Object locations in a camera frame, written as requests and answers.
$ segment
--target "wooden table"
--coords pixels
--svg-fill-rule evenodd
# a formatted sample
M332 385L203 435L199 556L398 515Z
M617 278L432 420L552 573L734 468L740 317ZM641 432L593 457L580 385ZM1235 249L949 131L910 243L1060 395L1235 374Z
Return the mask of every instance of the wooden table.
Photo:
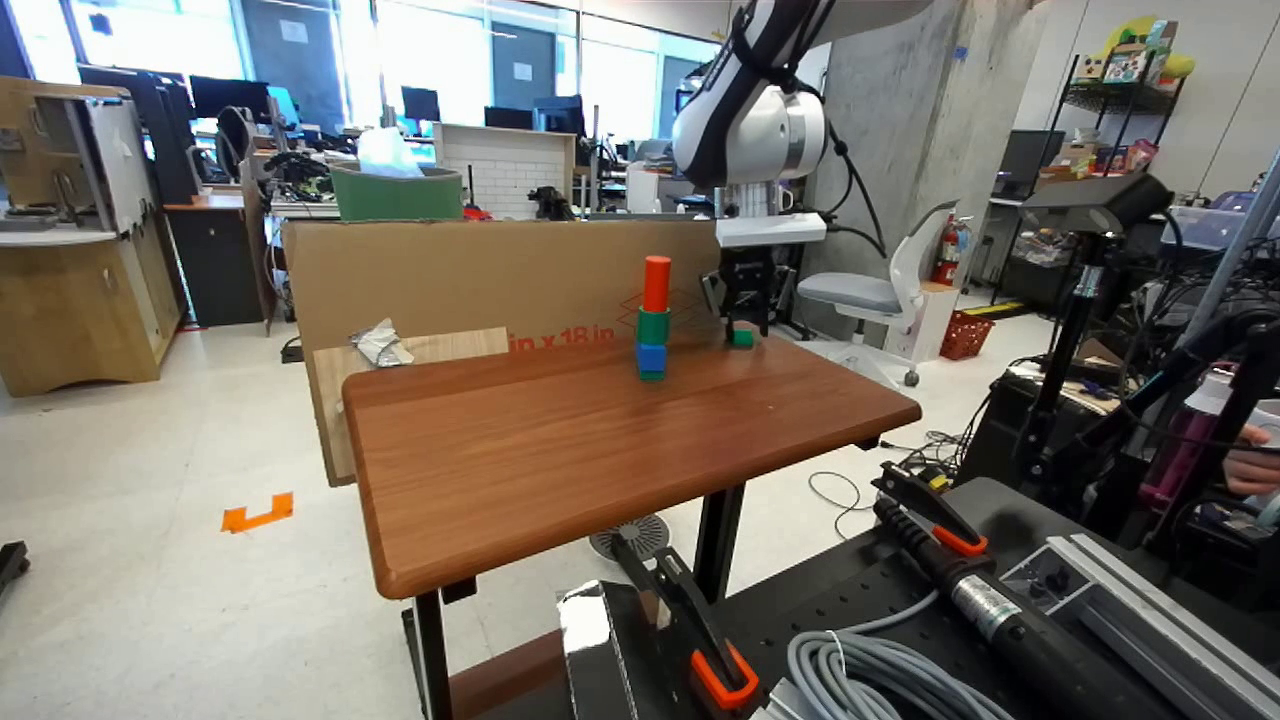
M704 496L698 580L726 597L744 479L871 445L919 408L804 346L671 346L641 385L631 346L517 352L343 385L359 505L432 715L453 715L445 588Z

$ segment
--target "table top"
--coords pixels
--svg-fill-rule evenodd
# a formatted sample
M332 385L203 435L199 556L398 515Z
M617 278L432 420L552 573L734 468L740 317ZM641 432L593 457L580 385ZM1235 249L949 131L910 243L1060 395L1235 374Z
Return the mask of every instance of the table top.
M919 414L786 338L556 346L343 385L379 597L421 597Z
M121 235L104 227L78 227L78 225L0 233L0 249L68 249L68 243L111 243L111 241Z
M165 205L165 213L243 213L242 187L214 187L193 196L187 205Z

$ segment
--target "window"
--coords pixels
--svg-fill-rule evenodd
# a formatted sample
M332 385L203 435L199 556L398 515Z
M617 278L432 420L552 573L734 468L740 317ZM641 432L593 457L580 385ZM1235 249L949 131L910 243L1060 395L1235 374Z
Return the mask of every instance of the window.
M368 0L338 0L342 85L350 95L350 123L373 128L379 120L379 59Z
M90 62L243 77L228 0L74 2Z
M47 85L81 85L64 6L47 0L9 0L9 12L22 32L32 77Z
M383 0L375 16L383 100L399 106L399 89L437 89L445 123L484 123L487 26L473 12Z
M583 16L583 100L602 105L602 137L669 137L671 95L687 66L720 43L682 38L602 16Z

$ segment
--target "stacked cups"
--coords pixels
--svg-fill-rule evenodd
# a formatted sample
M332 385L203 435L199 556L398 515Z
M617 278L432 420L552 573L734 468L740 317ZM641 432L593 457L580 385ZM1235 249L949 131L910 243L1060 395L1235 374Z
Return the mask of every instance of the stacked cups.
M643 254L641 317L636 317L641 380L669 374L669 338L671 338L671 254Z

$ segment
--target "metal frame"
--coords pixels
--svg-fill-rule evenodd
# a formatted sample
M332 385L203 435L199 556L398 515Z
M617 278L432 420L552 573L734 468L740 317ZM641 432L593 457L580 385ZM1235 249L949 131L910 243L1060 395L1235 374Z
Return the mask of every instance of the metal frame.
M736 545L744 496L749 496L744 485L704 496L691 577L710 602L720 602L728 592L728 567L734 567L734 545ZM447 598L455 598L447 588L432 588L418 597L412 609L399 612L421 713L427 720L453 715L445 612L442 612L442 602Z

